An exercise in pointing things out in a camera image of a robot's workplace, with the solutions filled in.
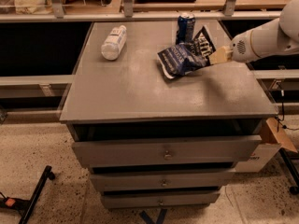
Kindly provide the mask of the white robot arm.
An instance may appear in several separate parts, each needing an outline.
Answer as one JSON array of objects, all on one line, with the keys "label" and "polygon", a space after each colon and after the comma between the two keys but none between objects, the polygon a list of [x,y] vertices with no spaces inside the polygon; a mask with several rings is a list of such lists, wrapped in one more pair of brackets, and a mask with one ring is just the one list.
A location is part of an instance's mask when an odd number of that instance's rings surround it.
[{"label": "white robot arm", "polygon": [[236,35],[229,46],[216,49],[211,64],[235,61],[250,63],[274,55],[299,52],[299,0],[291,0],[280,16],[270,22]]}]

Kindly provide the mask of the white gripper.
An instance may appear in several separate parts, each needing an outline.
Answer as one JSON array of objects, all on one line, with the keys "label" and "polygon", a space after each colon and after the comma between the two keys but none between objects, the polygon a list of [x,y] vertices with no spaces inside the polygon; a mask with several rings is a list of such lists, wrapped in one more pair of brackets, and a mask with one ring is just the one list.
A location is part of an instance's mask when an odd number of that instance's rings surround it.
[{"label": "white gripper", "polygon": [[258,56],[255,54],[251,44],[251,30],[235,36],[231,45],[222,46],[216,49],[209,57],[211,64],[227,63],[233,59],[240,63],[249,63],[256,61]]}]

